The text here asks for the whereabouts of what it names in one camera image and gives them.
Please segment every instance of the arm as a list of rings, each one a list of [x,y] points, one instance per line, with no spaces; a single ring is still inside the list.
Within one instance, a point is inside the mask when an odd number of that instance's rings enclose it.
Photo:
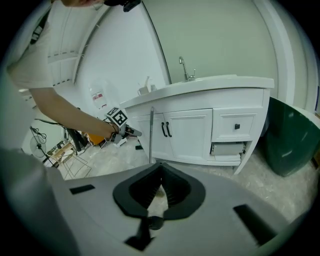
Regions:
[[[108,123],[88,115],[66,101],[53,88],[39,88],[29,90],[39,110],[65,127],[88,132],[104,138],[110,138],[118,131]]]

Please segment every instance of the floor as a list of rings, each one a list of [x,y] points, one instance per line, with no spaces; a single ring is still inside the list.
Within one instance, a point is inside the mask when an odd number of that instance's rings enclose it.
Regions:
[[[119,148],[113,144],[106,144],[102,148],[88,147],[80,157],[88,161],[88,166],[92,169],[71,158],[67,164],[75,175],[72,175],[72,179],[107,175],[148,164],[149,160],[145,152],[135,149],[138,144],[136,138],[129,138],[128,142]],[[298,172],[288,177],[281,177],[271,171],[259,146],[238,175],[233,175],[230,166],[167,162],[177,169],[189,168],[231,179],[271,204],[289,222],[310,208],[317,193],[318,173],[310,162]],[[63,165],[59,166],[59,170],[66,180],[71,179]]]

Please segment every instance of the green trash bin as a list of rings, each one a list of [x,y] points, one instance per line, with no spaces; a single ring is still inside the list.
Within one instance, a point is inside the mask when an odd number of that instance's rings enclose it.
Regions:
[[[320,129],[293,107],[270,98],[269,127],[263,137],[266,161],[280,176],[288,176],[312,159],[320,147]]]

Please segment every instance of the orange object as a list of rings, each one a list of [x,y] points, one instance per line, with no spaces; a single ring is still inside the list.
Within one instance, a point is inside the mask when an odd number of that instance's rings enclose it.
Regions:
[[[92,133],[85,133],[89,139],[89,141],[95,146],[100,144],[101,142],[103,142],[105,140],[104,137],[98,136],[98,135],[94,135]]]

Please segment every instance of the sleeve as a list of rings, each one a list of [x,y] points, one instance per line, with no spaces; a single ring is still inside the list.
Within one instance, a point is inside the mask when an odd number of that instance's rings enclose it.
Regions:
[[[13,83],[20,89],[53,87],[48,65],[50,35],[51,29],[47,22],[38,41],[34,45],[30,45],[22,57],[8,67],[8,73]]]

